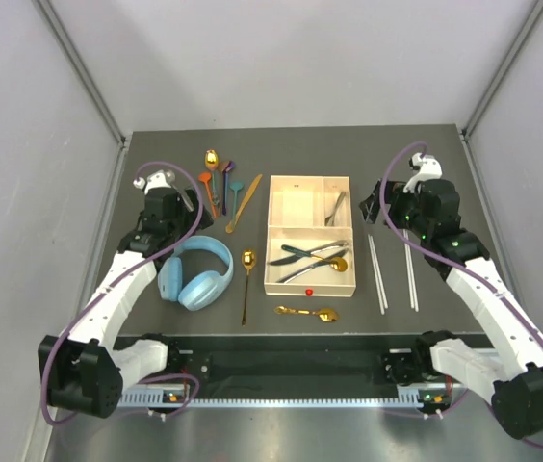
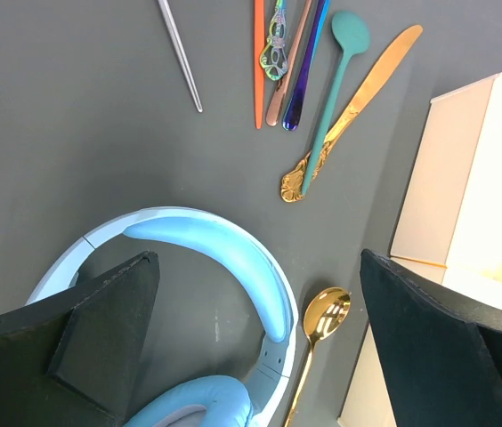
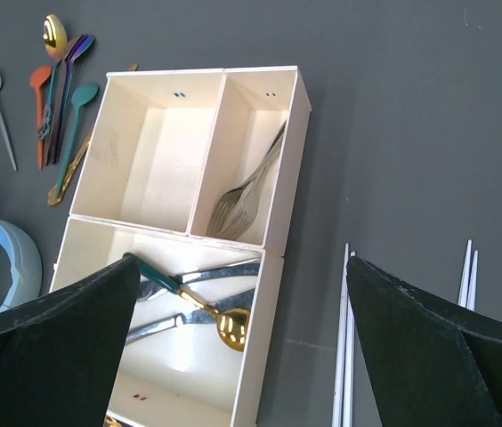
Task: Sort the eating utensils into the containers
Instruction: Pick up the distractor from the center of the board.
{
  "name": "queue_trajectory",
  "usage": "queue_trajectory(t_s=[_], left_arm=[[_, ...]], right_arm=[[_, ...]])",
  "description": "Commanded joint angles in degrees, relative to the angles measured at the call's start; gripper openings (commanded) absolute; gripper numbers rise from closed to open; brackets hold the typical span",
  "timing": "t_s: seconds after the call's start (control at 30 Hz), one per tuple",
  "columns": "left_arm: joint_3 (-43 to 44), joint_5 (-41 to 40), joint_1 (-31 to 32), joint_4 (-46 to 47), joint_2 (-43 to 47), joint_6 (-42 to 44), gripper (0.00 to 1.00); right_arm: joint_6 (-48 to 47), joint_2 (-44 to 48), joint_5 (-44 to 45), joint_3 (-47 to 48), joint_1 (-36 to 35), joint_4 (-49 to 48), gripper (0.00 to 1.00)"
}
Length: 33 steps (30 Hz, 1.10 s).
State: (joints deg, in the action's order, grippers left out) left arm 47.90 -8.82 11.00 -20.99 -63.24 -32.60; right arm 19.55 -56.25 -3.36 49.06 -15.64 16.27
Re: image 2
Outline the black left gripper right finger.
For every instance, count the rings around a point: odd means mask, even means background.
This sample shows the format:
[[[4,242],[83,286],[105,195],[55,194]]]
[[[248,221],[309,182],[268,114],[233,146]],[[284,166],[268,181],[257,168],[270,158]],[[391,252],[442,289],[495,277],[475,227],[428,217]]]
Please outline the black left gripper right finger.
[[[400,426],[502,426],[502,310],[372,250],[360,284]]]

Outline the plain gold spoon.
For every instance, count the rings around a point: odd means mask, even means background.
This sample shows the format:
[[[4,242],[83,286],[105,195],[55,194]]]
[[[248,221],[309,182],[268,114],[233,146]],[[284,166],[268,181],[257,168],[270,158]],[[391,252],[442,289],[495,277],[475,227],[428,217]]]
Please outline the plain gold spoon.
[[[300,377],[294,396],[290,402],[284,427],[291,425],[296,407],[302,395],[316,345],[330,337],[344,322],[351,306],[351,297],[342,287],[334,286],[322,290],[307,306],[303,318],[303,331],[308,342],[308,350],[300,369]]]

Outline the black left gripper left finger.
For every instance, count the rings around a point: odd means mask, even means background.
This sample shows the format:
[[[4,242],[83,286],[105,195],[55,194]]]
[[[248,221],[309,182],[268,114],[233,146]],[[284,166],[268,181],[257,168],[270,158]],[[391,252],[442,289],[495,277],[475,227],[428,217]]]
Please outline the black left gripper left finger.
[[[0,426],[120,426],[158,292],[144,252],[0,315]]]

